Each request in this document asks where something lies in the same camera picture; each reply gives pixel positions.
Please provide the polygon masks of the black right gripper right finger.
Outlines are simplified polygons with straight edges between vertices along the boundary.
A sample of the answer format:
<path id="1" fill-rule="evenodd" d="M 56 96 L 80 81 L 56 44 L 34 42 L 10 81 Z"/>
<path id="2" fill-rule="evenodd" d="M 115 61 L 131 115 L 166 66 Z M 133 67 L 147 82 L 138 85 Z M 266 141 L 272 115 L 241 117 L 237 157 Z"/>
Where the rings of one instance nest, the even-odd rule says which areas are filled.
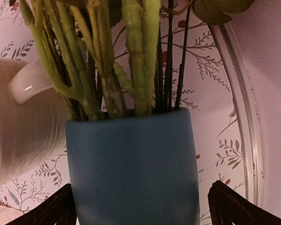
<path id="1" fill-rule="evenodd" d="M 281 218 L 250 203 L 220 180 L 212 184 L 207 197 L 213 225 L 281 225 Z"/>

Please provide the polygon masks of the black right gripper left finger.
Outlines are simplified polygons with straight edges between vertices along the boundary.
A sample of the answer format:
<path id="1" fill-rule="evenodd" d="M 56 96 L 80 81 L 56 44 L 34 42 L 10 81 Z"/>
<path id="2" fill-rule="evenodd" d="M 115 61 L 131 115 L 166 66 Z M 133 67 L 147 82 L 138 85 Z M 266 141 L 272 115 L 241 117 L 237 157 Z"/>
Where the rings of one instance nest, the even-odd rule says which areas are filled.
<path id="1" fill-rule="evenodd" d="M 42 204 L 9 225 L 75 225 L 76 209 L 71 184 L 65 184 Z"/>

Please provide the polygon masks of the teal vase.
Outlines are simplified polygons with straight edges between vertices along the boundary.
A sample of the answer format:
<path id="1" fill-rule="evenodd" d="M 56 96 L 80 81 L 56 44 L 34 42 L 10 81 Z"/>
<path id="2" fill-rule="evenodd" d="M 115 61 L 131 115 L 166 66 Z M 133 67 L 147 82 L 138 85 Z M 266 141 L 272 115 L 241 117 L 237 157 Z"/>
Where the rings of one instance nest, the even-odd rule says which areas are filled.
<path id="1" fill-rule="evenodd" d="M 197 225 L 190 112 L 68 121 L 67 159 L 81 225 Z"/>

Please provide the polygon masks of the yellow rose stem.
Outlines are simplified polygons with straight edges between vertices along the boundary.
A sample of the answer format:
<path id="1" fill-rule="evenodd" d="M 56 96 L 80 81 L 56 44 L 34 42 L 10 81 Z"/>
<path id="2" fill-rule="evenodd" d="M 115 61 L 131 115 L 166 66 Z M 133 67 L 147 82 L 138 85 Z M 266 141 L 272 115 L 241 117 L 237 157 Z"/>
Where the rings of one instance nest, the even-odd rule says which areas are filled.
<path id="1" fill-rule="evenodd" d="M 109 3 L 107 0 L 74 0 L 73 16 L 96 63 L 107 113 L 111 119 L 128 116 L 119 80 L 115 75 Z"/>

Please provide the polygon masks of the white and mauve rose stem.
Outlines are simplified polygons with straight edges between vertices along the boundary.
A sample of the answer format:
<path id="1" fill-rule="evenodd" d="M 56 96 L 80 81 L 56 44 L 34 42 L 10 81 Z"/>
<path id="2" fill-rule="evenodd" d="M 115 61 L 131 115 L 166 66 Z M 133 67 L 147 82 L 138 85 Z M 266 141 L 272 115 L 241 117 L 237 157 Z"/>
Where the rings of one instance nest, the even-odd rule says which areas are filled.
<path id="1" fill-rule="evenodd" d="M 70 5 L 58 0 L 21 0 L 19 6 L 25 24 L 32 31 L 39 60 L 72 119 L 102 119 L 95 83 L 78 45 Z"/>

